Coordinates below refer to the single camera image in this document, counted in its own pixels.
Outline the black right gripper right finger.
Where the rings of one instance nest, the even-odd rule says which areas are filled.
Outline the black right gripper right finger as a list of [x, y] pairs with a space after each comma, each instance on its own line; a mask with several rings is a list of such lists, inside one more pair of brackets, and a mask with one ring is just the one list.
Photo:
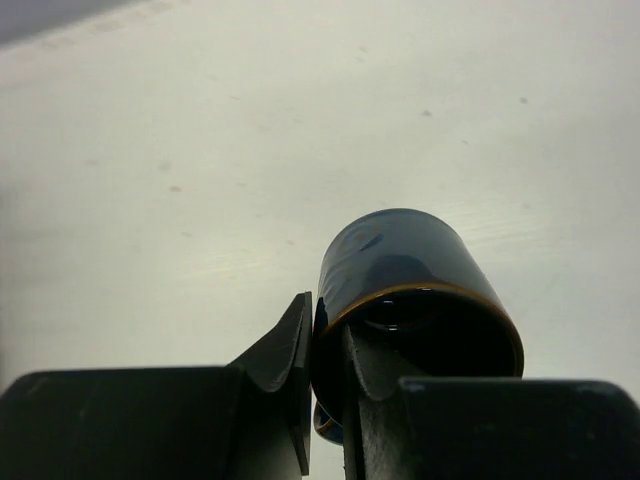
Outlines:
[[428, 377], [343, 333], [350, 479], [635, 479], [639, 408], [594, 380]]

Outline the dark blue glazed mug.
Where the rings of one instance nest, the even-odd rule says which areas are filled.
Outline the dark blue glazed mug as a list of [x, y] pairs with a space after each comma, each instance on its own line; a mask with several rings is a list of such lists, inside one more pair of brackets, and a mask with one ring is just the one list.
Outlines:
[[314, 428], [341, 444], [342, 335], [362, 326], [421, 373], [520, 377], [521, 337], [462, 238], [429, 213], [384, 209], [345, 226], [327, 248], [313, 325]]

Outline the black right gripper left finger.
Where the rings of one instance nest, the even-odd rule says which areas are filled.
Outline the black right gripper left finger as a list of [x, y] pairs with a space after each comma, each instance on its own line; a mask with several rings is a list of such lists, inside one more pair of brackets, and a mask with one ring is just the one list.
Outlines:
[[299, 479], [312, 297], [224, 366], [40, 371], [1, 397], [5, 479]]

